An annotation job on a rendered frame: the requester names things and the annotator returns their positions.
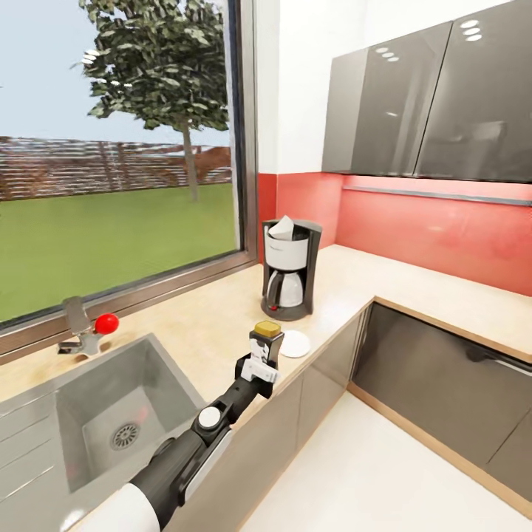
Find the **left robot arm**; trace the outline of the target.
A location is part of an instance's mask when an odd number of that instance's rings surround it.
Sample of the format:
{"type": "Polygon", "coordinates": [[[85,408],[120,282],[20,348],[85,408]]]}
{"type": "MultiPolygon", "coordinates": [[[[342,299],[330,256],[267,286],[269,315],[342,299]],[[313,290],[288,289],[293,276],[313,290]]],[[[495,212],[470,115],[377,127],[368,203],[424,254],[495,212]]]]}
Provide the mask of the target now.
{"type": "Polygon", "coordinates": [[[221,457],[233,425],[259,394],[269,399],[281,373],[251,357],[236,361],[235,383],[204,408],[191,429],[168,438],[138,472],[76,532],[163,532],[221,457]]]}

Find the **paper coffee filter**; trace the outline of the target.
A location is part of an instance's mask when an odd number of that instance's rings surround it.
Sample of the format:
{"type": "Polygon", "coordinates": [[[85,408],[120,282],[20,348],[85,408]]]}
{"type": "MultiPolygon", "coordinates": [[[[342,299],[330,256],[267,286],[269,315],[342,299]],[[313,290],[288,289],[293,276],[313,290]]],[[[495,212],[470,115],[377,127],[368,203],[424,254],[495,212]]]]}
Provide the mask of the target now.
{"type": "Polygon", "coordinates": [[[272,227],[269,232],[275,240],[291,240],[293,232],[293,221],[288,216],[285,216],[278,223],[278,225],[274,225],[274,227],[272,227]]]}

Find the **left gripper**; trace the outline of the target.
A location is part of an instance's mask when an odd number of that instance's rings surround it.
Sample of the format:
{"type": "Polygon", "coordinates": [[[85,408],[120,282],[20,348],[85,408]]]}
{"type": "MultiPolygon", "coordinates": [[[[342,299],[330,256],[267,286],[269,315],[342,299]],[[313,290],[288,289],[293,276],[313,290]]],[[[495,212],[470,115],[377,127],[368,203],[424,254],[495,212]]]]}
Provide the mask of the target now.
{"type": "MultiPolygon", "coordinates": [[[[229,389],[236,389],[245,398],[245,410],[251,404],[252,400],[259,394],[266,399],[269,399],[273,393],[274,383],[264,381],[259,376],[256,376],[252,381],[249,381],[241,376],[245,360],[251,358],[251,352],[236,361],[234,378],[235,383],[229,389]]],[[[228,389],[228,390],[229,390],[228,389]]],[[[228,391],[227,390],[227,391],[228,391]]]]}

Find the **bottle of coffee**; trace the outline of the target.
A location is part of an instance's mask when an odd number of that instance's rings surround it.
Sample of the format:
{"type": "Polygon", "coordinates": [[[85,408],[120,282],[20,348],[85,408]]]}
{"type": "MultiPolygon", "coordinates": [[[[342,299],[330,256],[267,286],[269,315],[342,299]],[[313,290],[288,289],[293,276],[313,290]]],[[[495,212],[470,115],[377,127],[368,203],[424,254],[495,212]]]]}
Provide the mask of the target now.
{"type": "Polygon", "coordinates": [[[285,332],[282,326],[273,321],[264,320],[255,324],[249,333],[251,357],[279,370],[278,354],[284,342],[285,332]]]}

